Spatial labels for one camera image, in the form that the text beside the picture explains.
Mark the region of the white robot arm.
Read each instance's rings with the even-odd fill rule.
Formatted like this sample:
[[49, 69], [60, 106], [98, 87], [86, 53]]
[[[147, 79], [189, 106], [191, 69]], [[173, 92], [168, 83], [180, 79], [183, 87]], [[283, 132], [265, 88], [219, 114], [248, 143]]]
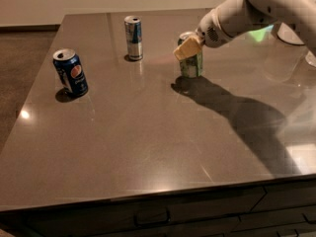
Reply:
[[174, 50], [174, 55], [183, 60], [204, 46], [221, 47], [276, 22], [289, 26], [316, 55], [316, 0], [226, 0], [200, 20], [195, 33]]

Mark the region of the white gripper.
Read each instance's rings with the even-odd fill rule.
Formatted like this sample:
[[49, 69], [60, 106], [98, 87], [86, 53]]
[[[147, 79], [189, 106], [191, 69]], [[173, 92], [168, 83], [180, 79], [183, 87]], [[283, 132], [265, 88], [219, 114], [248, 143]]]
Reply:
[[232, 41], [236, 35], [229, 33], [221, 22], [219, 8], [211, 9], [198, 23], [198, 36], [187, 37], [175, 50], [175, 57], [181, 61], [197, 55], [203, 45], [211, 48], [221, 47]]

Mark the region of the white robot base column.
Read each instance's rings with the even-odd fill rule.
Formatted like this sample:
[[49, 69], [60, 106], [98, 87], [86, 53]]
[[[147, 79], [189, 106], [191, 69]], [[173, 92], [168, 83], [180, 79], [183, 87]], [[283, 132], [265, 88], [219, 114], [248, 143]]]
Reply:
[[288, 81], [300, 67], [316, 72], [316, 56], [286, 24], [273, 28], [274, 42], [264, 63], [265, 75], [276, 82]]

